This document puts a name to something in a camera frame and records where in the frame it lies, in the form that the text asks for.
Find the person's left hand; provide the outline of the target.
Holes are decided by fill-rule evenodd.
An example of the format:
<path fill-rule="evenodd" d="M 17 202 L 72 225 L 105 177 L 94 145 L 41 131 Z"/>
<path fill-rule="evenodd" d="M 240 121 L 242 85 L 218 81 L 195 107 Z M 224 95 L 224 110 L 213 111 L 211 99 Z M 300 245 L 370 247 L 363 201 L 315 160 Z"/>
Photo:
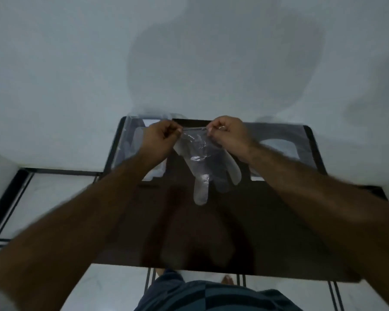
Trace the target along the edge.
<path fill-rule="evenodd" d="M 159 121 L 145 128 L 137 156 L 142 160 L 145 168 L 151 170 L 168 157 L 175 144 L 167 143 L 163 139 L 161 121 Z"/>

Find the person's right hand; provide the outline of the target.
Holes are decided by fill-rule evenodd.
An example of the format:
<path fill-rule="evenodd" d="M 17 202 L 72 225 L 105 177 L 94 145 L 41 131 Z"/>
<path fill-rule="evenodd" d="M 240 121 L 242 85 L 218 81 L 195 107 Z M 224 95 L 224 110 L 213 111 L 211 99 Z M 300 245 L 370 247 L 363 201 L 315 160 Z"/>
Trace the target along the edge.
<path fill-rule="evenodd" d="M 220 144 L 230 154 L 236 156 L 244 163 L 250 163 L 250 151 L 256 145 L 243 121 L 236 117 L 230 117 L 227 124 L 229 133 Z"/>

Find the clear plastic disposable glove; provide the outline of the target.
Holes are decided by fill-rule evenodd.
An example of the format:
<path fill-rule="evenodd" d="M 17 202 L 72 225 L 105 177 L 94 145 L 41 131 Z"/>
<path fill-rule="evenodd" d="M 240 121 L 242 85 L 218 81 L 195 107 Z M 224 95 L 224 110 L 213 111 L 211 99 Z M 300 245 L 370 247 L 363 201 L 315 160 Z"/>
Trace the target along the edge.
<path fill-rule="evenodd" d="M 195 177 L 193 199 L 199 206 L 208 201 L 210 183 L 219 193 L 226 193 L 230 182 L 234 186 L 241 182 L 242 173 L 235 159 L 208 136 L 206 127 L 183 128 L 174 150 Z"/>

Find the person's left forearm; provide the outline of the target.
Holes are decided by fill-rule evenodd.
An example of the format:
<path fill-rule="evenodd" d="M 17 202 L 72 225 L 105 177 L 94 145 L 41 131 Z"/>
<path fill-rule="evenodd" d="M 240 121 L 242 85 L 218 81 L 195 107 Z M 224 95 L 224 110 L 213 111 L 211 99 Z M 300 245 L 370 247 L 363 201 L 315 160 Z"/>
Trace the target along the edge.
<path fill-rule="evenodd" d="M 106 176 L 0 250 L 0 291 L 19 311 L 60 311 L 140 182 Z"/>

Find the person's right forearm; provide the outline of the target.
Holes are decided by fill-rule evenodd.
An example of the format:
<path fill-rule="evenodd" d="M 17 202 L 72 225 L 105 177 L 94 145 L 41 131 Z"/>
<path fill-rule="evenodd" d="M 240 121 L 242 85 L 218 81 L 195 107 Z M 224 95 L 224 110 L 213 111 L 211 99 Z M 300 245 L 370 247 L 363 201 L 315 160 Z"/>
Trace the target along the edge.
<path fill-rule="evenodd" d="M 389 305 L 389 202 L 254 141 L 247 161 Z"/>

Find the clear plastic glove pack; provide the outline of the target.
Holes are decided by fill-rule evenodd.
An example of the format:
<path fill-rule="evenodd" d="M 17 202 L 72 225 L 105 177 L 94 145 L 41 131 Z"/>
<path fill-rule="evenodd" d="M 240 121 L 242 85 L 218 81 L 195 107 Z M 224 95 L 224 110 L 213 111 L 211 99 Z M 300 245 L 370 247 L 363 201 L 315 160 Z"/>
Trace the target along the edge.
<path fill-rule="evenodd" d="M 110 158 L 106 165 L 105 176 L 131 177 L 132 181 L 153 186 L 164 180 L 167 159 L 151 170 L 147 170 L 137 156 L 146 127 L 161 120 L 171 120 L 163 116 L 128 115 L 119 126 L 118 136 L 112 146 Z"/>
<path fill-rule="evenodd" d="M 317 169 L 303 125 L 245 123 L 245 126 L 252 138 L 260 145 Z"/>

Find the blue striped shorts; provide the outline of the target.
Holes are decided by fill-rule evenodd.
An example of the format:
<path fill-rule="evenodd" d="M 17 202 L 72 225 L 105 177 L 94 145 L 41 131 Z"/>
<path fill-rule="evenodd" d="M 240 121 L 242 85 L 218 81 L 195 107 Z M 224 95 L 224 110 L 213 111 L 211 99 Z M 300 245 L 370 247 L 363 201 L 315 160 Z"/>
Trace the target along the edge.
<path fill-rule="evenodd" d="M 242 286 L 196 280 L 165 269 L 134 311 L 303 311 L 276 289 L 254 291 Z"/>

